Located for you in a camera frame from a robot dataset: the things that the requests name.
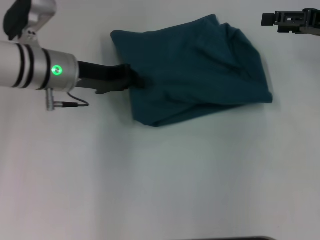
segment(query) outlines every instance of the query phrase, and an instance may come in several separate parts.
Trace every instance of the black cable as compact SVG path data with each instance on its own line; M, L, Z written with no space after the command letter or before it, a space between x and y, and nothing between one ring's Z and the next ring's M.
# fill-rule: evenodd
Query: black cable
M84 104L78 104L78 107L88 107L90 105L87 101L77 98L75 96L72 96L69 92L67 94L70 98L73 98L74 100L84 103Z

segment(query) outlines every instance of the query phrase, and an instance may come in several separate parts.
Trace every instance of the green towel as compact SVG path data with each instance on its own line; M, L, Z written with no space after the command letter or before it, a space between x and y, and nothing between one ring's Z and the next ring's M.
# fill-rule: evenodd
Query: green towel
M215 15L153 32L116 30L111 37L124 62L145 80L144 89L130 89L133 117L145 125L273 101L257 50Z

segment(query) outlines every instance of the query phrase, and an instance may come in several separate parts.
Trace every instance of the green led light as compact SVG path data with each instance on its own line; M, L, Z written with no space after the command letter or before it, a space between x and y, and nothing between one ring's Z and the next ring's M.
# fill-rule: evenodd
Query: green led light
M62 69L61 66L55 65L55 66L52 67L51 71L52 71L52 73L53 73L54 75L59 76L59 75L62 74L62 72L63 72L64 70Z

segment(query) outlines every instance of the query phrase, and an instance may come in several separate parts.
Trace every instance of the white table surface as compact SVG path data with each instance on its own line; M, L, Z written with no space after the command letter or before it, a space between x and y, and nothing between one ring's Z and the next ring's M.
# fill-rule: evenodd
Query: white table surface
M260 26L319 1L57 2L41 45L105 65L119 63L112 30L216 14L261 53L274 103L151 128L132 120L127 93L79 88L90 107L46 112L43 91L0 88L1 239L319 239L320 37Z

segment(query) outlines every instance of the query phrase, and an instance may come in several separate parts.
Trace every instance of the black stripe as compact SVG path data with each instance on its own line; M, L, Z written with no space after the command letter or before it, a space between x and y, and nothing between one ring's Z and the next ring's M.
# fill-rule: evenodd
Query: black stripe
M24 49L22 48L22 46L18 43L16 43L16 45L18 46L19 52L20 52L20 56L21 56L21 66L20 66L20 72L19 72L19 76L18 79L16 80L15 84L12 86L12 88L16 88L20 85L22 78L24 77L24 72L25 72L25 67L26 67L26 60L25 60L25 52Z
M35 71L35 56L34 53L29 45L25 45L26 49L28 50L29 57L30 57L30 70L28 74L28 78L26 79L26 82L22 89L25 89L29 87L30 83L32 82L32 79L34 78L34 71Z
M45 59L46 59L46 73L45 73L45 79L44 82L42 83L41 87L38 88L37 90L43 90L47 87L49 81L50 81L50 67L51 67L51 58L49 55L49 52L46 49L43 49Z

